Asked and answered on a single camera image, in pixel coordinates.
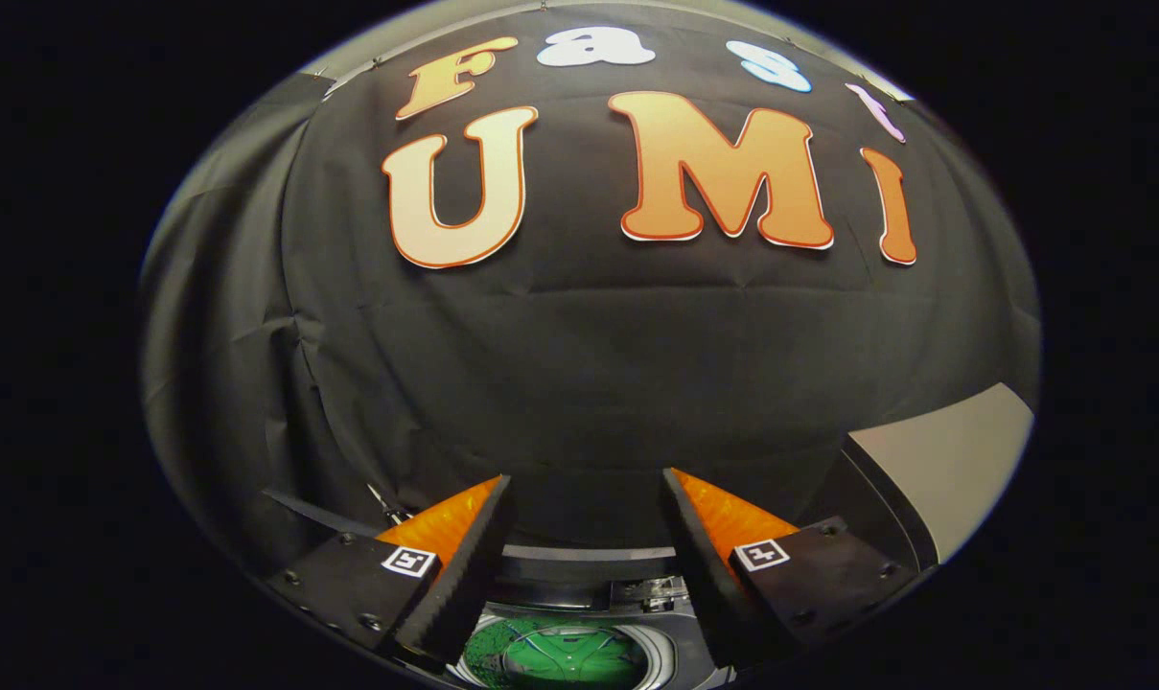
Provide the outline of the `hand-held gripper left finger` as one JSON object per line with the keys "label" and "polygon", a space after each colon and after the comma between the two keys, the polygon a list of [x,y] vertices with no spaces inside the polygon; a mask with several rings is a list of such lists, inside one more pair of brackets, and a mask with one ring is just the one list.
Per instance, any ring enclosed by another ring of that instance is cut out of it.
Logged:
{"label": "hand-held gripper left finger", "polygon": [[280,491],[267,496],[333,533],[268,578],[280,600],[363,651],[389,656],[399,648],[427,664],[459,660],[513,526],[512,475],[479,482],[386,530]]}

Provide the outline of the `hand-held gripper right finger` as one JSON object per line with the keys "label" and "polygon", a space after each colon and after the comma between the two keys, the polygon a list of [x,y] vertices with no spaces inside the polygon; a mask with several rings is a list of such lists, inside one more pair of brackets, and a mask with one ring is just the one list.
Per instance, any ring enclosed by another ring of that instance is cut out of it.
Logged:
{"label": "hand-held gripper right finger", "polygon": [[797,526],[680,469],[665,469],[659,488],[707,649],[736,671],[828,645],[919,580],[841,517]]}

